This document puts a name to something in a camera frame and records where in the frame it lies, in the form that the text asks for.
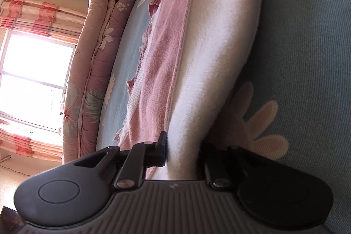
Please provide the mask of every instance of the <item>window frame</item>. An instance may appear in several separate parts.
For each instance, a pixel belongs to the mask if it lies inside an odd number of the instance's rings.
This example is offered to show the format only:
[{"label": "window frame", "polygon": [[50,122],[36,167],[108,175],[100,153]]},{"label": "window frame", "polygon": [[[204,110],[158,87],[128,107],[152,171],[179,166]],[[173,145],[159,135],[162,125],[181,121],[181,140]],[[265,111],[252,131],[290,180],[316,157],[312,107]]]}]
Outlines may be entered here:
[{"label": "window frame", "polygon": [[[9,45],[9,42],[10,42],[10,39],[11,39],[12,35],[20,35],[20,36],[30,37],[30,38],[34,38],[34,39],[39,39],[39,40],[43,40],[44,39],[44,40],[49,41],[51,43],[55,43],[55,44],[58,44],[58,45],[63,45],[63,46],[68,46],[68,47],[73,48],[72,49],[71,59],[70,59],[70,64],[68,66],[67,73],[66,73],[66,79],[64,81],[64,86],[58,86],[58,85],[55,85],[55,84],[41,82],[39,80],[27,79],[26,77],[17,76],[15,74],[8,73],[8,72],[4,71],[4,61],[5,61],[6,51],[7,51],[7,48],[8,48],[8,45]],[[65,98],[65,94],[66,94],[66,89],[67,89],[68,77],[70,75],[71,64],[72,64],[72,60],[73,60],[73,57],[74,57],[74,53],[75,53],[76,47],[77,47],[76,44],[73,44],[73,43],[70,43],[70,42],[65,42],[65,41],[56,40],[56,39],[53,39],[53,38],[50,38],[50,37],[39,36],[39,35],[34,35],[34,34],[26,33],[26,32],[20,32],[20,31],[7,29],[6,33],[5,33],[4,40],[3,40],[2,44],[1,44],[1,48],[0,48],[0,86],[1,86],[2,75],[9,75],[9,76],[16,77],[18,79],[28,80],[28,81],[35,82],[35,83],[38,83],[38,84],[42,84],[42,85],[45,85],[45,86],[48,86],[48,87],[61,89],[63,91],[63,99],[62,99],[62,106],[63,106],[64,98]],[[36,127],[36,128],[39,128],[39,129],[52,131],[52,132],[55,132],[55,133],[58,133],[58,134],[61,135],[61,127],[59,127],[58,129],[54,129],[54,128],[51,128],[51,127],[42,126],[42,125],[38,125],[38,124],[35,124],[35,123],[27,122],[27,121],[18,119],[16,117],[13,117],[12,115],[7,114],[7,113],[5,113],[5,112],[3,112],[1,110],[0,110],[0,117],[2,117],[4,119],[7,119],[7,120],[11,120],[11,121],[17,122],[17,123],[21,123],[21,124],[25,124],[25,125],[28,125],[28,126]]]}]

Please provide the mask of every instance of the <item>bed sheet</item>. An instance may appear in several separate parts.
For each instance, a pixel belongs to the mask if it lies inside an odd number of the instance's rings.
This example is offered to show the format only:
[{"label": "bed sheet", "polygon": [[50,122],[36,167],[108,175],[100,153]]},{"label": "bed sheet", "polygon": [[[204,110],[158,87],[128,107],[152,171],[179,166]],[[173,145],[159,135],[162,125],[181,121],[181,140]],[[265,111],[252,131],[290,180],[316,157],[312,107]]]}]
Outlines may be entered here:
[{"label": "bed sheet", "polygon": [[150,21],[150,1],[136,0],[124,30],[102,107],[97,150],[117,145],[114,138],[123,127],[123,120],[127,115],[129,97],[126,82],[134,77],[139,62],[143,33]]}]

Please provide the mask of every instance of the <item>ribbed gray panel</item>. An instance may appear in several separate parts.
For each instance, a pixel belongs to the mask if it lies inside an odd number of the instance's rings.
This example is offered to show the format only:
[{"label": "ribbed gray panel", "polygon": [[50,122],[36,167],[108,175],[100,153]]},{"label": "ribbed gray panel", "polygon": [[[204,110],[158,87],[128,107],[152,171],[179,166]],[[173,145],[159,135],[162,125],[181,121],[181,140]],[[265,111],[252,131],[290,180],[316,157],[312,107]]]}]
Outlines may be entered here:
[{"label": "ribbed gray panel", "polygon": [[145,181],[115,195],[106,209],[81,225],[41,229],[25,225],[18,234],[330,234],[323,226],[301,231],[267,228],[246,216],[230,193],[201,181]]}]

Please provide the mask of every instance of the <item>curtain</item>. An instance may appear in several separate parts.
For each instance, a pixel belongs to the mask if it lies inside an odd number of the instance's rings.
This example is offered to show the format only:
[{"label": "curtain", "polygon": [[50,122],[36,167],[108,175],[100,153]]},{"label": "curtain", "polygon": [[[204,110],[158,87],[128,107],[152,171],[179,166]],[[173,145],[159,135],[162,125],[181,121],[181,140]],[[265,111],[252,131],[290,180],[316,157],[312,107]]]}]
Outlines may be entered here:
[{"label": "curtain", "polygon": [[4,0],[0,27],[77,43],[86,14],[35,0]]},{"label": "curtain", "polygon": [[0,148],[27,157],[61,162],[62,146],[31,139],[31,132],[0,124]]}]

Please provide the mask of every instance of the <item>cable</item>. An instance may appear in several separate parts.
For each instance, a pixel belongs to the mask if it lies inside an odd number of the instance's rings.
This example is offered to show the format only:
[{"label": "cable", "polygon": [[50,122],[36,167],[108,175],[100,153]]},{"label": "cable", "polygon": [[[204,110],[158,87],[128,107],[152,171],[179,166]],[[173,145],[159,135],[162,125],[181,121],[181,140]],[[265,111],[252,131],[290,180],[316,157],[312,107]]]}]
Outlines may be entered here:
[{"label": "cable", "polygon": [[10,168],[8,168],[8,167],[4,167],[4,166],[2,166],[2,165],[0,165],[0,167],[5,168],[5,169],[9,169],[9,170],[14,171],[15,173],[18,173],[18,174],[23,174],[23,175],[25,175],[25,176],[31,176],[31,175],[26,175],[26,174],[24,174],[24,173],[21,173],[20,171],[15,171],[15,170],[10,169]]}]

